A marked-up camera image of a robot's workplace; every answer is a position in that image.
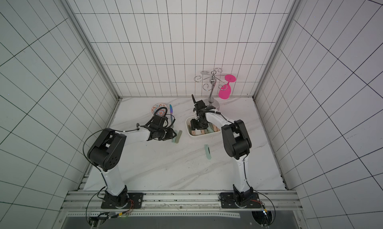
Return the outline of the olive folding fruit knife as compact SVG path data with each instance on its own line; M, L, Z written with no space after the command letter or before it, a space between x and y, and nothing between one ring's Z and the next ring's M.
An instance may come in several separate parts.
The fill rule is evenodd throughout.
M180 141L180 138L181 138L181 135L182 135L182 130L178 131L177 132L177 136L175 138L175 143L178 144L179 141Z

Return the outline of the mint folding fruit knife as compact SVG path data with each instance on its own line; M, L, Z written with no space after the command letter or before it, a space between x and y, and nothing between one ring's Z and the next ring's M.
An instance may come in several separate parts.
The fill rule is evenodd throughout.
M205 149L205 155L206 155L206 158L207 158L208 160L210 160L210 159L211 159L211 153L210 153L210 150L209 150L209 145L208 145L208 144L205 144L205 145L204 145L204 149Z

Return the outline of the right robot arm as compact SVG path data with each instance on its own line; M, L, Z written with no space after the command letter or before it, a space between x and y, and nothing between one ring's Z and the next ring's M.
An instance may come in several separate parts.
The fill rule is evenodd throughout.
M191 120L191 129L205 130L209 124L220 129L223 147L233 159L234 183L233 197L238 206L249 201L254 194L253 187L248 184L246 167L252 143L242 120L231 121L213 106L207 106L202 100L191 97L195 118Z

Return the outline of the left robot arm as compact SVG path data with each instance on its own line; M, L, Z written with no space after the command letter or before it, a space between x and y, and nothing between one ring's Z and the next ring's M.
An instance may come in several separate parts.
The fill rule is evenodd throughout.
M99 169L106 186L106 196L118 207L128 201L127 187L118 168L123 149L129 144L151 140L167 141L177 137L173 129L175 118L167 117L167 107L160 107L144 125L137 124L135 129L115 130L105 128L87 152L86 158Z

